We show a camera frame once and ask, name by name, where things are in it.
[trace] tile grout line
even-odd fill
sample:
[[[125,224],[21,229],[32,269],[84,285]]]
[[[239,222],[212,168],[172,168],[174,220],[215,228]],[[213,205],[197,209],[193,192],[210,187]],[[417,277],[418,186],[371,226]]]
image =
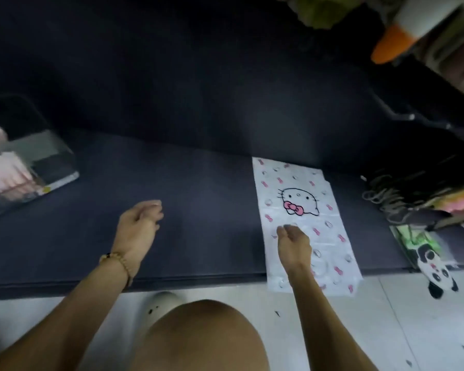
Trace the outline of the tile grout line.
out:
[[[399,324],[399,327],[402,330],[402,334],[404,335],[404,338],[406,339],[407,347],[409,348],[409,350],[411,351],[411,354],[414,357],[414,361],[416,362],[416,365],[418,366],[418,370],[421,371],[421,366],[419,365],[418,358],[416,358],[416,356],[414,354],[414,351],[413,351],[413,348],[411,347],[411,344],[409,343],[409,340],[408,340],[407,335],[406,335],[406,331],[404,331],[404,328],[402,327],[402,324],[400,323],[400,320],[397,317],[397,313],[395,312],[395,310],[394,310],[394,308],[392,306],[392,302],[390,302],[388,294],[386,293],[384,285],[382,284],[382,281],[380,280],[379,277],[378,277],[378,282],[380,283],[380,286],[382,287],[382,290],[384,291],[384,294],[385,294],[385,297],[386,297],[386,299],[388,301],[388,304],[390,305],[390,308],[392,309],[393,315],[395,316],[395,319],[397,320],[397,323]]]

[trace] panda keychain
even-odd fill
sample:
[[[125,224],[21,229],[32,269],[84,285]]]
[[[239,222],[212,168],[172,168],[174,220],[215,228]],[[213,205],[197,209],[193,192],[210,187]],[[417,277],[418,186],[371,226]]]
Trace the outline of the panda keychain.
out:
[[[440,256],[426,243],[418,249],[409,250],[414,264],[418,266],[422,274],[429,280],[428,290],[435,299],[440,299],[444,291],[459,291],[457,283],[450,275],[449,270]]]

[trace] bare leg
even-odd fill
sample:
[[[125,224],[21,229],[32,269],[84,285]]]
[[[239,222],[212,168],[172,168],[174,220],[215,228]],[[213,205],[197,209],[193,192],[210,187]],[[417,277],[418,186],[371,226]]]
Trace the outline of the bare leg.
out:
[[[158,320],[137,349],[131,371],[268,371],[261,338],[236,309],[204,300]]]

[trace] forearm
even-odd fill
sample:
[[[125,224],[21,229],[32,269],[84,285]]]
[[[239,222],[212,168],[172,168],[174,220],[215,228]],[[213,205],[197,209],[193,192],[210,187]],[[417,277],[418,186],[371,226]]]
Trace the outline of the forearm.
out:
[[[333,311],[311,271],[297,268],[289,274],[289,281],[311,370],[376,370]]]
[[[126,283],[121,263],[105,260],[43,321],[0,354],[0,371],[74,370]]]

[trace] white tile floor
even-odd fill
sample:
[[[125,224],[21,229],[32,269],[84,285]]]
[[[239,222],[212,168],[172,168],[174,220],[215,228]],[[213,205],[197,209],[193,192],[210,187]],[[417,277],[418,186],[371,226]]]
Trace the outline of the white tile floor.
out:
[[[368,277],[356,298],[330,299],[347,329],[382,371],[464,370],[464,271],[459,293],[437,301],[419,274]],[[188,301],[215,299],[240,310],[265,343],[272,371],[309,370],[292,295],[263,284],[179,290]],[[152,293],[126,293],[94,338],[81,370],[125,368],[144,303]],[[0,347],[51,311],[60,298],[0,301]]]

